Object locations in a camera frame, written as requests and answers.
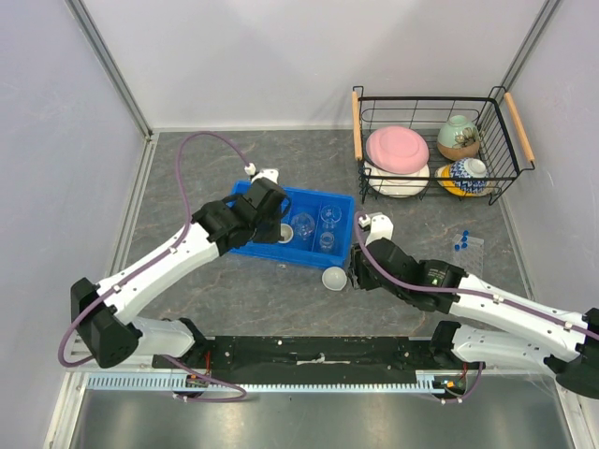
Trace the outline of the blue plastic divided bin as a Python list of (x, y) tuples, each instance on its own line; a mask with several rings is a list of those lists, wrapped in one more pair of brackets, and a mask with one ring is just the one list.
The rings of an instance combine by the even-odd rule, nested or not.
[[(352, 242), (353, 228), (351, 221), (355, 211), (354, 198), (347, 195), (292, 187), (286, 187), (285, 191), (291, 198), (291, 209), (282, 222), (290, 225), (294, 215), (307, 212), (315, 220), (316, 228), (313, 235), (307, 240), (294, 237), (287, 244), (250, 242), (235, 250), (234, 253), (314, 268), (343, 267)], [(320, 210), (328, 204), (340, 207), (343, 212), (343, 218), (337, 227), (331, 231), (322, 228), (319, 218)], [(323, 232), (331, 232), (335, 236), (335, 246), (332, 253), (319, 252), (319, 238)]]

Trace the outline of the clear acrylic tube rack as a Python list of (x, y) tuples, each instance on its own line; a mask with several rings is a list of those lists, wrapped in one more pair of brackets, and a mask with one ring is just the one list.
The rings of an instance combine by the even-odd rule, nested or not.
[(484, 270), (485, 241), (469, 235), (465, 247), (456, 252), (454, 245), (460, 241), (461, 236), (462, 234), (456, 234), (452, 239), (452, 264), (481, 278)]

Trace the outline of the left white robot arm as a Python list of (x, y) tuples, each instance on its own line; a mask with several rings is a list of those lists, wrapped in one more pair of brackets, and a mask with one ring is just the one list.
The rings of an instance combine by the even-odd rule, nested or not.
[(163, 291), (191, 271), (249, 242), (274, 244), (291, 199), (276, 182), (258, 178), (243, 194), (206, 203), (170, 240), (100, 282), (81, 278), (70, 288), (70, 333), (78, 333), (102, 369), (129, 356), (172, 355), (186, 368), (205, 357), (205, 345), (188, 320), (139, 318)]

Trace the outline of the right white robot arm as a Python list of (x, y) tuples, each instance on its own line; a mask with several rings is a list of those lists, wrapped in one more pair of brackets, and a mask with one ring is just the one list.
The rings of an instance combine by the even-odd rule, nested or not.
[(425, 312), (440, 312), (496, 327), (497, 337), (476, 338), (464, 325), (438, 325), (429, 344), (431, 362), (540, 369), (586, 398), (598, 397), (598, 310), (553, 309), (511, 294), (440, 260), (416, 261), (391, 240), (356, 243), (351, 249), (353, 283), (382, 288)]

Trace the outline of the small white crucible cup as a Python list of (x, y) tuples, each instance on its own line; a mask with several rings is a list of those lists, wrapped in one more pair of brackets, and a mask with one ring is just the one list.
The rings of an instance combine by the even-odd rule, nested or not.
[(280, 236), (278, 242), (287, 244), (294, 238), (294, 230), (289, 224), (280, 224)]

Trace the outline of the small clear glass beaker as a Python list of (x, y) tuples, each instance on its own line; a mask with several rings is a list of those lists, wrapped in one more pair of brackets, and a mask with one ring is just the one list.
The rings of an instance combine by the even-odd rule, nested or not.
[(331, 232), (323, 232), (319, 238), (319, 252), (332, 253), (335, 246), (335, 236)]

